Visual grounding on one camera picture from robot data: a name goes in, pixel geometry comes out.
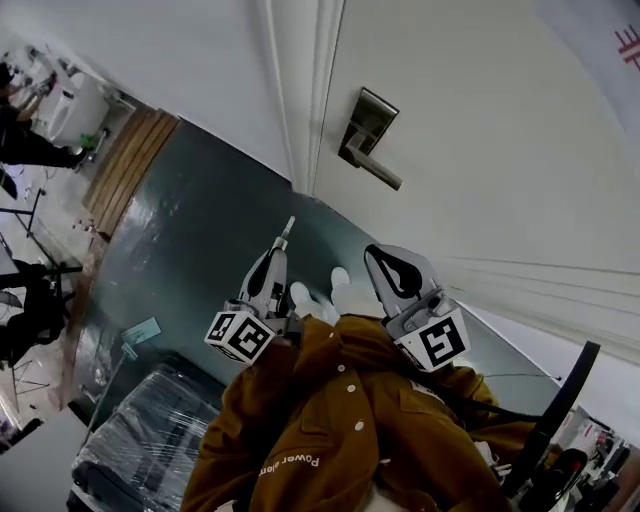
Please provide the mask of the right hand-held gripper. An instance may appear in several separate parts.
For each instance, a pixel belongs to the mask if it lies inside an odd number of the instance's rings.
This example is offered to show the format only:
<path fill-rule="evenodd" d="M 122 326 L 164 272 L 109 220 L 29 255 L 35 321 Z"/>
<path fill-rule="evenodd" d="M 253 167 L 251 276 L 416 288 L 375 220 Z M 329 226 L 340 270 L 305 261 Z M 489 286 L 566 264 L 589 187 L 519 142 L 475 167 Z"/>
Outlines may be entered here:
<path fill-rule="evenodd" d="M 449 299 L 426 257 L 371 244 L 364 262 L 385 312 L 383 328 L 419 371 L 432 373 L 469 351 L 461 309 Z"/>

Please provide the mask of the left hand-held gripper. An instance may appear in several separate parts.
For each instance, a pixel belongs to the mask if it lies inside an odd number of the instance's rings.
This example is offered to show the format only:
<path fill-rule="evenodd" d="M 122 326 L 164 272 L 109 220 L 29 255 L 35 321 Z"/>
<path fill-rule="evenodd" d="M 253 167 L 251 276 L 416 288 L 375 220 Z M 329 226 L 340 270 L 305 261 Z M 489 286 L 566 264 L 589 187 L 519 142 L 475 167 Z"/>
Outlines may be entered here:
<path fill-rule="evenodd" d="M 253 364 L 268 344 L 284 338 L 298 344 L 302 320 L 287 302 L 287 240 L 278 237 L 246 274 L 239 296 L 225 302 L 204 342 L 242 364 Z"/>

